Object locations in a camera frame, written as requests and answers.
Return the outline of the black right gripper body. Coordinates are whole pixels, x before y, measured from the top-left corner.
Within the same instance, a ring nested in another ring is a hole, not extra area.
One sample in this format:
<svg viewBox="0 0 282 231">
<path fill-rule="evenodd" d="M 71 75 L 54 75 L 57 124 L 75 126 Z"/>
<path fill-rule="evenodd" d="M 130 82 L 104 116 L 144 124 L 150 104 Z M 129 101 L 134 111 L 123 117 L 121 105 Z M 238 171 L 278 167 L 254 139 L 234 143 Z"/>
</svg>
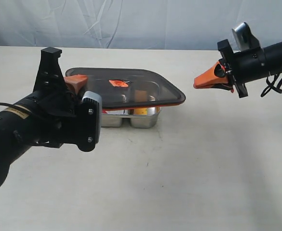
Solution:
<svg viewBox="0 0 282 231">
<path fill-rule="evenodd" d="M 229 85 L 233 86 L 239 98 L 248 96 L 246 83 L 274 75 L 263 48 L 257 47 L 234 52 L 227 39 L 217 43 L 222 58 L 219 60 Z"/>
</svg>

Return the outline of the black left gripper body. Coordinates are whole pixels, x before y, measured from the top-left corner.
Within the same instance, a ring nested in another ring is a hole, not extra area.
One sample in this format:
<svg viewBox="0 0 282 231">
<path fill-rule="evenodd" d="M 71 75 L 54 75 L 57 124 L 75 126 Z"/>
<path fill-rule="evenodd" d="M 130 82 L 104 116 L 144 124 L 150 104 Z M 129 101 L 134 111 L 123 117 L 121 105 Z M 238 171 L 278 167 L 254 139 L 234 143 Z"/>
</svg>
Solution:
<svg viewBox="0 0 282 231">
<path fill-rule="evenodd" d="M 31 146 L 59 148 L 63 144 L 74 144 L 81 147 L 81 101 L 64 80 L 59 66 L 61 54 L 62 50 L 54 47 L 44 48 L 40 53 L 31 94 L 36 97 L 33 115 L 40 132 L 36 138 L 28 139 L 27 144 Z"/>
</svg>

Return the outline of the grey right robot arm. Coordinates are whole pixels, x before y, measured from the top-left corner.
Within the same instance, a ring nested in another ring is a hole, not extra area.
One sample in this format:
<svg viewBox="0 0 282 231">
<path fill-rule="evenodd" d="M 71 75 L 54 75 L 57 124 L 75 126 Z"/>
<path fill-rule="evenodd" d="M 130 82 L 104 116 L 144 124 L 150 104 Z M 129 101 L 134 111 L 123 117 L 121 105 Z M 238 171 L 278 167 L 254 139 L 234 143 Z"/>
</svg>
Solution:
<svg viewBox="0 0 282 231">
<path fill-rule="evenodd" d="M 234 52 L 227 39 L 217 43 L 220 58 L 213 67 L 194 79 L 196 89 L 222 89 L 248 96 L 246 83 L 266 79 L 264 97 L 271 90 L 282 93 L 282 42 Z"/>
</svg>

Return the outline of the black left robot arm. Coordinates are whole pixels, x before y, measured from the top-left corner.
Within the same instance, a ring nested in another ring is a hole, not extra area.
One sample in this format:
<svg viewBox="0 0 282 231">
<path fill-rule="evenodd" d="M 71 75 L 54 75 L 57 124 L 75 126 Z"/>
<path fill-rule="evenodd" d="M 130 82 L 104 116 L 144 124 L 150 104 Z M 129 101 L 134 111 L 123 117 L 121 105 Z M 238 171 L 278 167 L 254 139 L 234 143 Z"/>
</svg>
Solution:
<svg viewBox="0 0 282 231">
<path fill-rule="evenodd" d="M 33 92 L 14 104 L 0 103 L 0 187 L 11 164 L 31 147 L 81 148 L 86 141 L 86 108 L 64 80 L 61 54 L 58 48 L 42 49 Z"/>
</svg>

